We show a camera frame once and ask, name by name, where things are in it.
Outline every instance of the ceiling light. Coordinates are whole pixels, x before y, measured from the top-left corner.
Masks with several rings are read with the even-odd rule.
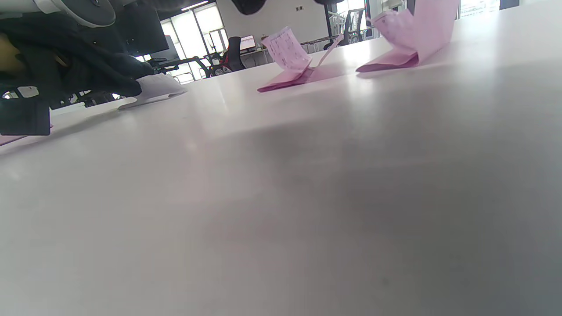
[[[189,9],[193,9],[193,8],[198,7],[198,6],[200,6],[200,5],[202,5],[202,4],[205,4],[205,3],[208,3],[208,1],[203,1],[203,2],[200,2],[200,3],[198,3],[198,4],[194,4],[194,5],[192,5],[192,6],[183,8],[182,11],[187,11],[187,10],[189,10]]]

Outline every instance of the monitor screen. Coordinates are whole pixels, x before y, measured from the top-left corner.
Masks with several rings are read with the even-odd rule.
[[[240,50],[250,49],[256,47],[256,41],[253,39],[253,35],[243,37],[240,42]]]

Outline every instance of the white table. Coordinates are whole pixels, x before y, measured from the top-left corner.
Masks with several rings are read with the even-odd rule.
[[[417,69],[357,75],[375,39],[339,78],[258,94],[257,67],[0,147],[0,315],[560,315],[561,11],[461,20]]]

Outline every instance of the pink paper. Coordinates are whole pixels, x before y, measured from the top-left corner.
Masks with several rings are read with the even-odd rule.
[[[415,13],[388,11],[371,20],[392,50],[359,67],[364,73],[416,67],[450,42],[460,0],[417,0]]]
[[[294,37],[290,28],[268,36],[262,41],[273,60],[284,70],[302,73],[310,65],[310,57]]]
[[[293,35],[293,32],[291,31],[291,29],[288,29],[288,30],[289,30],[290,33],[286,33],[286,34],[290,34],[290,36],[292,36],[294,38],[294,35]],[[277,90],[277,89],[281,89],[281,88],[292,87],[294,85],[305,84],[305,83],[308,83],[308,82],[312,82],[313,80],[316,81],[319,78],[319,76],[313,76],[314,72],[316,71],[317,68],[320,67],[320,65],[322,65],[322,63],[324,62],[326,57],[328,57],[328,55],[334,50],[334,48],[336,48],[338,46],[338,44],[342,40],[343,40],[343,34],[340,34],[336,38],[334,43],[330,46],[330,48],[328,48],[328,50],[326,51],[324,56],[322,56],[322,58],[320,59],[320,62],[318,63],[317,67],[310,67],[310,62],[309,62],[308,65],[303,70],[293,71],[293,70],[286,69],[283,66],[283,62],[280,64],[279,62],[276,61],[277,64],[285,70],[283,70],[282,73],[280,73],[275,78],[273,78],[270,82],[268,82],[267,85],[259,88],[258,91],[259,92],[272,91],[272,90]]]

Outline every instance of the chair backrest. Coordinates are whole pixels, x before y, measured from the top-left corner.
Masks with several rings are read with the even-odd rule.
[[[240,58],[240,43],[242,38],[235,36],[228,39],[228,67],[232,71],[238,71],[246,69],[244,64],[242,64],[242,59]]]
[[[365,9],[349,10],[347,13],[346,24],[343,31],[342,45],[362,42],[361,21]]]

